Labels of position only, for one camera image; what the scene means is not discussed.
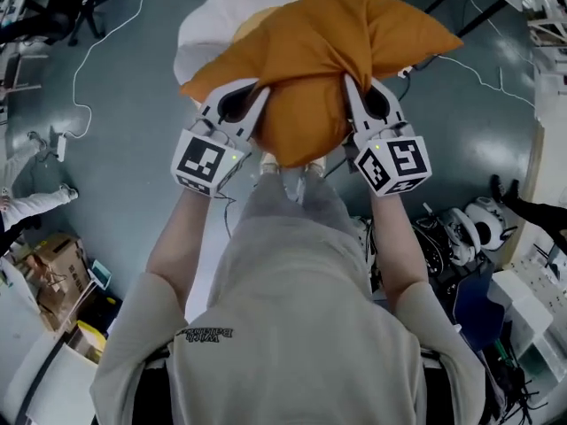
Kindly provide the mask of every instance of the beige t-shirt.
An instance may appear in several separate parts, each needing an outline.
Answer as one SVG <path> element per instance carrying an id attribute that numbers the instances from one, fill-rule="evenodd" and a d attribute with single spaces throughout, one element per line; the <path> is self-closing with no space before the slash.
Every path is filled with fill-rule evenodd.
<path id="1" fill-rule="evenodd" d="M 190 325 L 168 283 L 142 275 L 91 388 L 101 424 L 131 423 L 144 361 L 165 344 L 176 424 L 424 424 L 420 345 L 441 354 L 455 424 L 478 424 L 485 401 L 483 366 L 430 285 L 392 316 L 369 300 L 357 242 L 310 220 L 239 225 Z"/>

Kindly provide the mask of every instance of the forearm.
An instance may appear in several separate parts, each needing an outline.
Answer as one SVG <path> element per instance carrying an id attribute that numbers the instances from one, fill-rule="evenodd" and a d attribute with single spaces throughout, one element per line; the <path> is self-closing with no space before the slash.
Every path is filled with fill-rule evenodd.
<path id="1" fill-rule="evenodd" d="M 147 272 L 172 286 L 182 310 L 197 273 L 210 202 L 209 197 L 184 190 L 148 259 Z"/>
<path id="2" fill-rule="evenodd" d="M 384 293 L 394 308 L 410 285 L 428 282 L 427 265 L 400 196 L 372 195 L 372 213 Z"/>

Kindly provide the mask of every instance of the yellow object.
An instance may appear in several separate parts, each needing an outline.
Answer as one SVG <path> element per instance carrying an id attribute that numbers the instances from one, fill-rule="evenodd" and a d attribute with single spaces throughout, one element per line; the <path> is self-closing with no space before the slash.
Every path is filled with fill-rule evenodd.
<path id="1" fill-rule="evenodd" d="M 105 346 L 106 346 L 105 336 L 103 336 L 100 332 L 98 332 L 98 330 L 96 330 L 95 328 L 90 326 L 90 324 L 87 324 L 84 321 L 78 320 L 77 326 L 81 330 L 82 336 L 85 337 L 85 339 L 87 340 L 87 342 L 89 342 L 91 346 L 94 346 L 94 348 L 100 352 L 103 352 L 105 350 Z"/>
<path id="2" fill-rule="evenodd" d="M 274 6 L 272 8 L 266 8 L 260 12 L 256 12 L 251 18 L 244 22 L 237 30 L 235 35 L 232 37 L 232 42 L 240 41 L 251 31 L 253 31 L 267 16 L 272 12 L 280 8 L 280 6 Z"/>
<path id="3" fill-rule="evenodd" d="M 328 154 L 351 131 L 344 73 L 368 91 L 372 77 L 462 46 L 400 0 L 299 0 L 252 19 L 239 30 L 250 33 L 201 68 L 182 93 L 203 102 L 225 83 L 259 77 L 258 86 L 269 85 L 272 94 L 254 138 L 283 167 Z"/>

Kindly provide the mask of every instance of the floor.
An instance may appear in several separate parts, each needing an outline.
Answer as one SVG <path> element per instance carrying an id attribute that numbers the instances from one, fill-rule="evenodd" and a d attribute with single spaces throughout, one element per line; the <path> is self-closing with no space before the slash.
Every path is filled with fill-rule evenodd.
<path id="1" fill-rule="evenodd" d="M 143 272 L 147 256 L 163 228 L 180 189 L 172 181 L 169 163 L 182 128 L 195 112 L 190 100 L 179 95 L 173 75 L 177 29 L 205 0 L 145 0 L 140 16 L 97 46 L 77 78 L 77 98 L 92 106 L 90 130 L 81 140 L 69 141 L 66 161 L 53 157 L 36 162 L 21 175 L 20 193 L 51 191 L 60 181 L 78 188 L 81 197 L 63 209 L 46 214 L 35 240 L 55 231 L 81 236 L 92 258 L 113 272 L 111 287 L 123 297 Z M 433 0 L 405 0 L 425 8 Z M 493 0 L 475 0 L 487 7 Z M 442 4 L 433 16 L 456 31 L 463 18 L 476 10 L 465 0 Z M 116 27 L 132 15 L 139 0 L 113 0 L 106 5 L 105 24 Z M 531 66 L 509 47 L 526 55 L 528 35 L 523 17 L 506 8 L 493 18 L 507 37 L 504 41 L 484 24 L 464 39 L 465 47 L 451 53 L 478 70 L 484 81 L 498 85 L 501 66 L 506 90 L 532 99 Z M 49 49 L 41 67 L 43 89 L 13 95 L 8 133 L 9 149 L 17 148 L 29 130 L 44 136 L 71 129 L 81 132 L 85 109 L 74 107 L 72 80 L 92 42 L 88 30 L 74 48 L 60 43 Z M 404 84 L 387 85 L 401 93 Z M 532 108 L 512 97 L 478 84 L 475 74 L 438 59 L 412 75 L 412 86 L 402 102 L 406 117 L 423 135 L 434 175 L 418 191 L 404 196 L 411 215 L 465 205 L 487 192 L 490 174 L 523 180 L 528 167 L 536 123 Z M 256 182 L 256 153 L 233 178 L 225 193 L 237 200 L 229 208 L 229 225 L 238 215 Z M 330 154 L 329 165 L 342 159 Z M 369 196 L 359 175 L 342 166 L 330 181 L 346 201 L 351 214 L 369 213 Z M 228 241 L 223 219 L 225 202 L 215 200 L 206 227 L 198 277 L 187 308 L 195 317 L 205 308 L 214 269 Z"/>

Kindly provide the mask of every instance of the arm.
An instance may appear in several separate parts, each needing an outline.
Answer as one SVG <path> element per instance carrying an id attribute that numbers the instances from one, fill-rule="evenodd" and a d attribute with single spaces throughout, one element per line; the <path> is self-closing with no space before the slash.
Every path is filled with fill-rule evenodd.
<path id="1" fill-rule="evenodd" d="M 371 197 L 384 293 L 394 310 L 408 287 L 428 282 L 427 265 L 400 196 Z"/>
<path id="2" fill-rule="evenodd" d="M 420 345 L 440 354 L 451 383 L 455 423 L 476 424 L 485 403 L 485 371 L 431 289 L 425 258 L 400 196 L 373 194 L 372 212 L 388 302 Z"/>
<path id="3" fill-rule="evenodd" d="M 151 251 L 147 273 L 128 291 L 90 388 L 100 423 L 131 422 L 147 358 L 187 326 L 183 311 L 197 272 L 209 203 L 208 197 L 183 191 Z"/>
<path id="4" fill-rule="evenodd" d="M 184 190 L 148 259 L 146 271 L 171 285 L 182 310 L 197 273 L 210 203 L 209 197 Z"/>

